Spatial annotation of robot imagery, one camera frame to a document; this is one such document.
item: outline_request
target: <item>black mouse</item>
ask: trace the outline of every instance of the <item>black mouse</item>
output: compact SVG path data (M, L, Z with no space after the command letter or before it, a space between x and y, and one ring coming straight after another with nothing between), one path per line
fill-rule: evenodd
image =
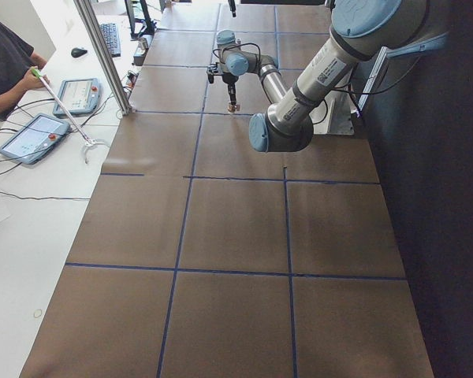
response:
M86 49L80 47L74 47L72 52L70 53L73 57L82 57L84 54L87 53Z

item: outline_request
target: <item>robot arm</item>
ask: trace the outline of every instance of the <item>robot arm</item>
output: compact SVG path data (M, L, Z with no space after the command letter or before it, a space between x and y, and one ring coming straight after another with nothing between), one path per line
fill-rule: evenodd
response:
M335 0L330 38L289 89L273 58L242 51L231 31L219 32L223 80L224 75L236 78L234 89L238 76L255 73L271 102L266 113L255 114L251 119L251 145L260 152L302 150L313 136L309 113L338 82L359 61L370 60L382 46L394 49L425 35L445 32L449 8L445 3L448 2Z

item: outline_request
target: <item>white table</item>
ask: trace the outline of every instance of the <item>white table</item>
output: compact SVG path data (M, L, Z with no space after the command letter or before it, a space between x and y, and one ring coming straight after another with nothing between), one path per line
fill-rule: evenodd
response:
M120 25L121 57L114 58L122 77L132 68L136 42L129 41L126 17L103 16L100 22ZM70 56L73 47L88 49L83 57ZM55 92L64 79L97 77L102 83L102 99L111 94L87 32L76 25L65 43L58 46L43 73L46 73ZM29 91L20 104L49 98L45 90ZM51 114L53 102L26 106L33 116ZM24 124L30 116L16 111L10 120ZM111 143L121 114L111 98L99 115L90 119L84 130L94 139ZM19 128L5 122L4 128ZM0 146L11 134L0 133ZM84 141L71 134L42 161L33 166L21 165L0 176L0 191L22 197L90 198L98 179L108 148L98 146L88 152L84 164L81 149ZM13 167L11 161L0 162L0 172ZM87 200L20 200L0 195L0 377L17 377L28 357L49 304L66 256L76 236Z

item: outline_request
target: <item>person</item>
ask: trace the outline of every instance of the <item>person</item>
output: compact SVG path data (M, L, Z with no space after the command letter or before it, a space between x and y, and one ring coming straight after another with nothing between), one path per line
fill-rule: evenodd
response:
M46 63L32 46L0 22L0 120L7 118L27 91L43 87L31 67L42 69Z

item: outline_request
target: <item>metal pole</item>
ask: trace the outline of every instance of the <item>metal pole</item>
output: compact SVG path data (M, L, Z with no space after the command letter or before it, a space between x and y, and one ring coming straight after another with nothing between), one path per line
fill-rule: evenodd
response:
M112 57L106 47L105 41L103 40L102 33L100 31L98 20L96 20L95 12L91 7L90 0L73 0L77 11L80 14L86 30L88 30L91 44L95 48L96 56L100 61L100 65L103 68L107 81L109 82L110 89L114 93L117 104L123 113L123 116L127 115L131 106L129 105L128 97L126 96L125 90L122 87L121 80L117 74L116 67L112 61Z

